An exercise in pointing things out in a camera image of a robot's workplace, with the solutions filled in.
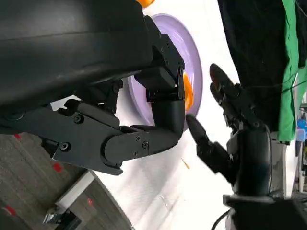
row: cable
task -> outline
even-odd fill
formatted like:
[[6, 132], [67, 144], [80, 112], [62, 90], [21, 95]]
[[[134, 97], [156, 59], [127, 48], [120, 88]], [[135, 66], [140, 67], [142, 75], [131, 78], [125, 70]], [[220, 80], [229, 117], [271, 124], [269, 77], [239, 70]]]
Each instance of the cable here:
[[295, 87], [297, 87], [297, 86], [299, 86], [301, 84], [304, 84], [305, 82], [307, 82], [307, 80], [304, 80], [304, 81], [302, 81], [301, 83], [299, 83], [297, 85], [291, 86], [290, 88], [283, 90], [281, 93], [284, 93], [284, 92], [286, 92], [288, 90], [291, 90], [291, 89], [293, 89], [293, 88], [295, 88]]
[[221, 222], [221, 220], [222, 220], [225, 216], [228, 215], [229, 211], [230, 211], [230, 209], [227, 210], [226, 212], [224, 212], [224, 213], [215, 221], [215, 223], [212, 225], [211, 230], [215, 230], [215, 229], [216, 229], [216, 226]]
[[275, 85], [267, 85], [267, 86], [265, 86], [265, 85], [263, 85], [263, 86], [249, 86], [249, 87], [246, 87], [246, 88], [244, 88], [244, 89], [254, 89], [254, 88], [274, 88], [274, 87], [277, 87], [277, 86], [280, 86], [280, 85], [283, 85], [283, 84], [287, 83], [288, 81], [290, 81], [290, 80], [293, 78], [293, 76], [296, 76], [296, 74], [297, 74], [297, 73], [292, 74], [292, 75], [291, 75], [291, 77], [289, 77], [289, 79], [288, 79], [288, 80], [285, 80], [284, 82], [282, 82], [282, 83], [280, 83], [280, 84], [275, 84]]
[[307, 14], [304, 12], [304, 10], [302, 9], [302, 7], [300, 6], [300, 4], [298, 4], [298, 1], [295, 0], [295, 3], [297, 5], [297, 7], [300, 9], [300, 11], [303, 13], [303, 15], [307, 18]]

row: lavender plate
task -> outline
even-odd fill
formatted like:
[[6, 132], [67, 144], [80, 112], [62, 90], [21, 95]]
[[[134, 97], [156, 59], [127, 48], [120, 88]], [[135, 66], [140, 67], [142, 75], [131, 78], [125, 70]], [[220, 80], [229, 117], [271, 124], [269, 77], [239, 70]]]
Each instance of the lavender plate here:
[[[202, 70], [201, 60], [192, 36], [185, 26], [175, 17], [157, 14], [152, 17], [162, 34], [168, 34], [185, 62], [185, 72], [193, 88], [194, 103], [186, 114], [196, 115], [201, 104]], [[129, 91], [138, 112], [145, 122], [154, 125], [150, 103], [146, 101], [146, 90], [133, 76], [128, 78]]]

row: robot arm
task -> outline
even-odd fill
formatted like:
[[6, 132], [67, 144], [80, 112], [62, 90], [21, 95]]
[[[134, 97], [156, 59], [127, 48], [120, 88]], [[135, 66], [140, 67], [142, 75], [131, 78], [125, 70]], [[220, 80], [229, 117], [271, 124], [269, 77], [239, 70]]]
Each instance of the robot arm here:
[[[177, 144], [184, 61], [138, 2], [13, 1], [0, 3], [1, 133], [40, 136], [53, 159], [113, 175], [123, 161]], [[131, 75], [146, 88], [155, 126], [120, 126], [115, 117], [121, 78]], [[50, 109], [72, 94], [81, 101]]]
[[239, 84], [234, 85], [217, 66], [211, 65], [211, 92], [224, 110], [233, 132], [227, 151], [212, 143], [196, 118], [187, 124], [197, 144], [197, 155], [214, 173], [221, 173], [233, 186], [234, 195], [224, 195], [231, 207], [213, 225], [228, 215], [230, 230], [306, 229], [306, 205], [299, 200], [270, 197], [271, 139], [266, 125], [255, 115], [255, 106]]

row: orange fruit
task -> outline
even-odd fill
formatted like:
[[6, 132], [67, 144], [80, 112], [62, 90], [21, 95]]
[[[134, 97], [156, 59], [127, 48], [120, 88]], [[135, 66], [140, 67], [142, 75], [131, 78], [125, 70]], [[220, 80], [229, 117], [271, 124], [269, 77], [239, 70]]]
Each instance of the orange fruit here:
[[137, 0], [137, 1], [139, 2], [139, 4], [142, 5], [143, 8], [146, 8], [147, 6], [149, 6], [154, 2], [154, 0]]
[[184, 99], [185, 110], [188, 111], [193, 105], [194, 94], [191, 83], [189, 82], [188, 75], [186, 73], [183, 73], [183, 85], [185, 93], [185, 99]]

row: white surface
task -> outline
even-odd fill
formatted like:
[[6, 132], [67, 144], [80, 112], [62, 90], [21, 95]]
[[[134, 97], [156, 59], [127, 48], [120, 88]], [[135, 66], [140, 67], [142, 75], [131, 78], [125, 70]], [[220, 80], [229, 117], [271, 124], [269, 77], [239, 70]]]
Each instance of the white surface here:
[[[224, 147], [230, 137], [223, 111], [210, 93], [209, 66], [218, 64], [238, 82], [217, 1], [156, 0], [145, 14], [167, 13], [189, 30], [203, 67], [203, 95], [197, 118], [211, 140]], [[142, 124], [124, 81], [116, 116], [121, 124]], [[182, 159], [190, 166], [188, 169]], [[222, 195], [232, 194], [221, 175], [214, 175], [196, 156], [189, 131], [172, 149], [160, 154], [124, 162], [118, 177], [95, 172], [126, 213], [136, 230], [210, 229], [227, 210]], [[224, 220], [217, 227], [225, 229]]]
[[94, 176], [91, 171], [84, 173], [79, 180], [56, 202], [61, 210], [66, 211], [75, 200], [93, 182]]
[[[293, 85], [297, 85], [298, 78], [296, 77], [296, 80], [294, 81]], [[298, 111], [298, 108], [300, 107], [300, 104], [297, 104], [297, 87], [293, 88], [293, 100], [295, 102], [295, 112]], [[303, 103], [305, 103], [306, 100], [306, 93], [303, 96]], [[294, 140], [290, 142], [290, 145], [287, 147], [285, 151], [285, 180], [286, 184], [284, 186], [285, 191], [285, 197], [291, 197], [292, 195], [292, 189], [294, 185], [294, 179], [295, 179], [295, 173], [297, 169], [297, 163], [298, 163], [298, 157], [295, 156], [295, 142], [296, 142], [296, 136], [294, 137]]]

